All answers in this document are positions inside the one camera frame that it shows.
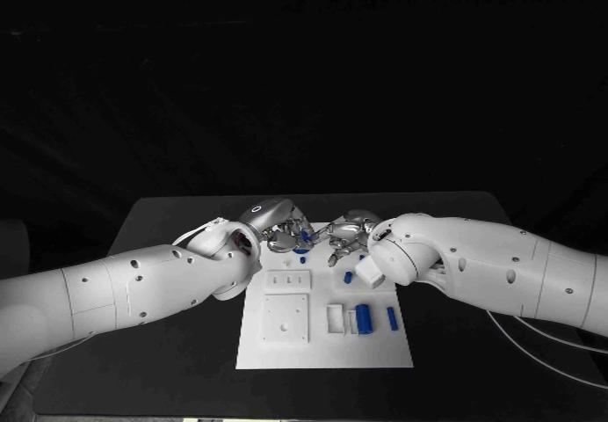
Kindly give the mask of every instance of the white base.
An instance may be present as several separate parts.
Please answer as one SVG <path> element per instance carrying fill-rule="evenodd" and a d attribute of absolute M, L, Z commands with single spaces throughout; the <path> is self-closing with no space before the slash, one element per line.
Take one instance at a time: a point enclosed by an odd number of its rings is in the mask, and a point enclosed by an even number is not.
<path fill-rule="evenodd" d="M 326 223 L 312 223 L 319 229 Z M 345 367 L 413 367 L 407 338 L 403 330 L 401 312 L 394 293 L 394 284 L 385 281 L 378 288 L 370 290 L 354 273 L 358 256 L 364 252 L 354 252 L 326 267 L 326 259 L 332 253 L 328 242 L 318 244 L 303 255 L 293 252 L 272 253 L 266 246 L 260 248 L 262 270 L 253 276 L 247 289 L 243 309 L 243 323 L 240 326 L 240 341 L 237 345 L 236 369 L 272 368 L 345 368 Z M 263 309 L 266 295 L 302 295 L 300 289 L 266 290 L 269 271 L 309 270 L 308 291 L 308 342 L 264 344 L 260 332 L 264 321 Z M 351 284 L 342 281 L 345 271 L 351 271 Z M 371 312 L 372 333 L 351 334 L 347 311 L 355 305 L 365 303 Z M 345 334 L 328 334 L 326 305 L 338 304 L 342 309 Z M 398 331 L 390 330 L 385 308 L 394 310 Z"/>

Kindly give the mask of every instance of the blue cylinder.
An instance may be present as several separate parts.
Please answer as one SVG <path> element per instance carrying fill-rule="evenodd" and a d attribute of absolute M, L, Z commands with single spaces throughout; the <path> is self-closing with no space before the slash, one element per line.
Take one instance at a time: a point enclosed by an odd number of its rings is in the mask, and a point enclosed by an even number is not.
<path fill-rule="evenodd" d="M 388 307 L 385 308 L 385 312 L 388 313 L 388 323 L 390 323 L 390 329 L 391 329 L 393 331 L 397 331 L 397 330 L 398 330 L 398 327 L 397 327 L 397 325 L 396 325 L 394 309 L 393 309 L 393 307 L 391 307 L 391 306 L 388 306 Z"/>
<path fill-rule="evenodd" d="M 357 315 L 357 328 L 360 334 L 371 334 L 372 327 L 371 327 L 371 315 L 370 315 L 370 307 L 365 304 L 357 305 L 354 308 L 355 315 Z"/>

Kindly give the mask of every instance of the dark background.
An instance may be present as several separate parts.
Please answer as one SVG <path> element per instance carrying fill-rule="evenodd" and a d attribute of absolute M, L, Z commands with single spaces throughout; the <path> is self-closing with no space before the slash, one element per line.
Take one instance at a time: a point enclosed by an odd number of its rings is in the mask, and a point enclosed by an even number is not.
<path fill-rule="evenodd" d="M 608 253 L 602 4 L 4 4 L 0 218 L 32 271 L 181 195 L 482 190 Z"/>

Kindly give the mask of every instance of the black table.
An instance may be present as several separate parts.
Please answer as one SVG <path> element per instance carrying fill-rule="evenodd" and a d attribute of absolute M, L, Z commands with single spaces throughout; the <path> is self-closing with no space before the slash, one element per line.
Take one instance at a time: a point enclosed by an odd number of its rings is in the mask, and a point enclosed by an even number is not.
<path fill-rule="evenodd" d="M 409 212 L 508 223 L 488 193 L 285 195 L 312 222 L 348 209 L 387 219 Z M 168 244 L 260 196 L 136 202 L 109 254 Z M 244 295 L 141 327 L 97 335 L 54 359 L 37 386 L 45 415 L 381 420 L 606 420 L 608 392 L 563 378 L 508 343 L 485 311 L 414 283 L 397 288 L 413 356 L 409 369 L 237 370 Z M 602 382 L 589 354 L 498 316 L 508 333 L 561 370 Z M 577 339 L 558 324 L 540 327 Z"/>

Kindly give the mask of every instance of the white board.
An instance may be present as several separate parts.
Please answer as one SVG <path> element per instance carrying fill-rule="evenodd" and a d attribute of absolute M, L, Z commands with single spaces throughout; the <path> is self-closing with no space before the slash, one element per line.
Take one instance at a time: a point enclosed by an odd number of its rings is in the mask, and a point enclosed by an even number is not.
<path fill-rule="evenodd" d="M 312 223 L 311 225 L 316 230 L 325 224 Z M 413 367 L 394 284 L 385 281 L 374 290 L 370 290 L 354 273 L 360 255 L 365 254 L 354 252 L 338 261 L 332 268 L 328 268 L 326 259 L 332 253 L 328 242 L 318 244 L 303 255 L 293 252 L 272 253 L 264 244 L 260 250 L 262 270 L 253 276 L 246 288 L 236 369 Z M 299 257 L 306 259 L 303 264 L 299 263 Z M 352 274 L 349 284 L 344 283 L 347 271 Z M 293 315 L 275 314 L 276 319 L 269 318 L 272 308 L 267 313 L 264 302 L 289 301 L 289 299 L 276 298 L 266 301 L 270 296 L 290 296 L 293 301 L 300 300 L 300 296 L 306 296 L 308 337 L 295 338 L 295 331 L 289 333 L 292 326 L 300 330 L 300 320 L 293 323 L 289 319 Z M 365 335 L 357 334 L 355 328 L 351 328 L 352 314 L 348 313 L 361 303 L 370 306 L 371 313 L 372 333 Z M 328 305 L 341 306 L 342 334 L 328 333 Z M 394 311 L 397 331 L 390 330 L 385 313 L 388 306 Z M 329 308 L 334 315 L 338 307 Z M 292 341 L 263 341 L 262 333 L 267 330 L 277 339 L 287 338 L 287 333 L 293 334 Z"/>

